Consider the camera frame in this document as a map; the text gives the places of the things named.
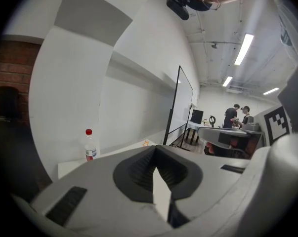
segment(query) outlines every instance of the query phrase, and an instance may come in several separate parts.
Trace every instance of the white table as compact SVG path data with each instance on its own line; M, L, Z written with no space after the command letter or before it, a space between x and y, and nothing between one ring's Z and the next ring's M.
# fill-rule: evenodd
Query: white table
M141 147L147 147L147 146L156 146L154 142L150 140L143 140L139 141L135 144L132 144L130 146L115 150L108 154L100 155L98 158L103 157L110 157L112 155L131 150ZM62 162L58 164L58 177L59 179L63 176L67 175L77 167L81 166L83 163L87 162L86 159L81 160L74 160L74 161L68 161L68 162ZM169 213L169 205L170 205L170 196L171 192L166 185L165 181L160 176L158 169L156 168L153 172L153 203L156 206L156 210L160 213L162 218L167 221L168 220L168 213Z
M157 144L155 144L154 142L152 142L150 140L143 140L143 141L139 141L135 144L132 144L130 146L115 150L113 152L100 155L98 158L112 156L112 155L115 155L115 154L118 154L118 153L121 153L121 152L124 152L127 150L135 149L135 148L141 148L141 147L145 147L145 146L156 146L156 145ZM62 178L63 176L70 173L71 171L73 171L77 167L81 166L85 162L87 162L86 158L80 159L80 160L59 163L58 164L58 178L59 179Z
M190 145L193 145L195 133L196 133L196 131L198 131L199 127L209 127L209 126L205 126L203 122L201 124L197 124L197 123L194 123L192 121L189 121L187 123L187 128L188 129L187 129L186 140L188 140L188 135L189 135L190 129L194 130L192 138L191 138L190 143L189 143ZM198 140L199 140L199 136L197 135L197 139L196 139L195 144L193 146L196 146L198 144Z

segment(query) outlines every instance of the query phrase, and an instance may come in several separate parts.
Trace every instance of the hair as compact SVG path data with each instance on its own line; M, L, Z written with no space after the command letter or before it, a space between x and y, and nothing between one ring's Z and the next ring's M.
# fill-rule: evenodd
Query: hair
M249 106L245 106L245 107L243 107L243 109L247 109L248 110L248 112L250 111L250 108L249 108Z

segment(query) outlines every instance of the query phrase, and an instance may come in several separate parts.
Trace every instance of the black shirt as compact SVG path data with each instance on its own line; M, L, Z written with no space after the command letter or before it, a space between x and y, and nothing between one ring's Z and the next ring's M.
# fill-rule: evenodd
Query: black shirt
M250 115L245 115L245 116L244 116L243 121L242 121L243 124L248 123L249 116L250 116Z
M223 128L232 128L233 122L230 120L237 116L238 116L238 113L234 108L229 108L228 110L226 110L226 117L224 118Z

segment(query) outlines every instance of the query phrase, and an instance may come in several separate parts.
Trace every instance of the small orange object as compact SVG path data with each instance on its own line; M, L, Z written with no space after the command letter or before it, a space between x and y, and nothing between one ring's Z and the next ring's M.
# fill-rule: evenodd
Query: small orange object
M144 141L144 143L142 144L142 146L146 147L149 145L149 141Z

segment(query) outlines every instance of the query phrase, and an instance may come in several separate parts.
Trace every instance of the man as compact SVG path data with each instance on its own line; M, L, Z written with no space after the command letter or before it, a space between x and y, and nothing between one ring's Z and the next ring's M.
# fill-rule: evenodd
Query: man
M244 126L246 123L248 123L248 119L249 119L249 116L250 116L249 106L245 106L245 107L241 108L241 110L245 114L242 123L238 119L235 120L236 123L240 126L240 128L242 128L242 126Z
M233 108L229 108L226 110L226 113L224 114L226 117L224 119L224 125L223 128L232 128L232 119L236 119L238 116L237 110L240 108L240 105L235 104Z

